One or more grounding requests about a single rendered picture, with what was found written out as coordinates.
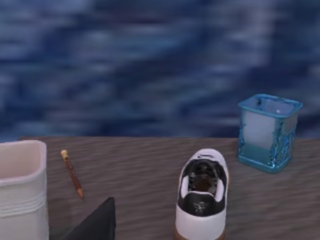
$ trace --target blue background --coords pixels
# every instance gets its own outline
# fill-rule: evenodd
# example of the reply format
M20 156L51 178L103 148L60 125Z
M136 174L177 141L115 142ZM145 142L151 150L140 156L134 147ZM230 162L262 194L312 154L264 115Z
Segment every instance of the blue background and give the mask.
M320 136L319 0L0 0L0 140L236 137L237 103L304 103Z

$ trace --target blue container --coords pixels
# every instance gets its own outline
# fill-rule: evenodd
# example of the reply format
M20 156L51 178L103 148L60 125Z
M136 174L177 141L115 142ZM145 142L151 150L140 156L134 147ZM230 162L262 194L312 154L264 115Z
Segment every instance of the blue container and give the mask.
M240 102L238 160L267 173L278 173L292 158L298 111L303 104L267 94Z

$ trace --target white plastic bin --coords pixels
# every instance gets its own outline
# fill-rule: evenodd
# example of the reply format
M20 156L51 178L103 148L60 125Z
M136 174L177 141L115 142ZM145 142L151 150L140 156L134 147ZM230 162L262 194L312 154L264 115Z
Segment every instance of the white plastic bin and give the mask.
M0 143L0 240L48 240L47 147Z

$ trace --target pencil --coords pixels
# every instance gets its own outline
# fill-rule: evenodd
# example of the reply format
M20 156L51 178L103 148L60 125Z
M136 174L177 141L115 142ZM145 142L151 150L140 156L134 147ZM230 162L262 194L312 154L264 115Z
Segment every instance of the pencil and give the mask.
M68 156L67 150L62 150L61 151L61 156L63 158L63 161L65 163L66 169L67 169L67 171L68 171L68 173L70 175L70 178L72 180L72 183L74 185L74 188L75 188L76 192L78 193L78 195L80 196L81 199L84 199L84 197L85 197L84 196L84 190L82 189L81 184L80 184L80 182L79 182L79 180L78 180L78 178L76 176L76 173L75 173L75 171L74 171L74 169L72 167L72 164L71 164L71 162L69 160L69 156Z

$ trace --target gray wooden tabletop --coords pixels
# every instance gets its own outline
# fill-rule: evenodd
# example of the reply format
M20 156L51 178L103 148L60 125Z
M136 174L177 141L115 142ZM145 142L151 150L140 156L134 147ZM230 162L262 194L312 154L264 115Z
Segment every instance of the gray wooden tabletop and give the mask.
M278 174L236 161L234 138L24 137L47 144L50 239L59 240L115 197L117 240L170 240L178 177L201 148L215 148L230 171L226 240L320 239L320 139L298 139ZM74 190L60 151L82 184Z

